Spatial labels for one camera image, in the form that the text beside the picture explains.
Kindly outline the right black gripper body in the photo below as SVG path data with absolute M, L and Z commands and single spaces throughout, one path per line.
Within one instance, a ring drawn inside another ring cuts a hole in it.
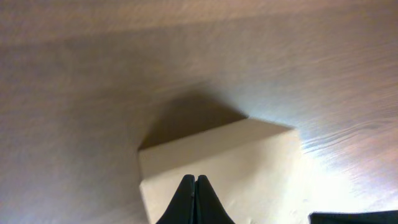
M 397 210 L 370 213 L 311 213 L 310 224 L 397 224 Z

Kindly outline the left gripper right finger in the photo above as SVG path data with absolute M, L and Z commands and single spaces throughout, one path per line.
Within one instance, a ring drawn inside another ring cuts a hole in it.
M 195 223 L 234 224 L 205 175 L 195 182 Z

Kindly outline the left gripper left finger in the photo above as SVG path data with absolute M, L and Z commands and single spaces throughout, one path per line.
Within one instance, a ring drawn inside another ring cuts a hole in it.
M 157 224 L 193 224 L 195 177 L 183 176 L 174 196 Z

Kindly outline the brown cardboard box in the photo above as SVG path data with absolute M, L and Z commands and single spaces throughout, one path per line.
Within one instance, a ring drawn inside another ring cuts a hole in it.
M 307 223 L 311 173 L 299 132 L 243 119 L 139 153 L 150 223 L 165 212 L 184 175 L 208 177 L 236 223 Z

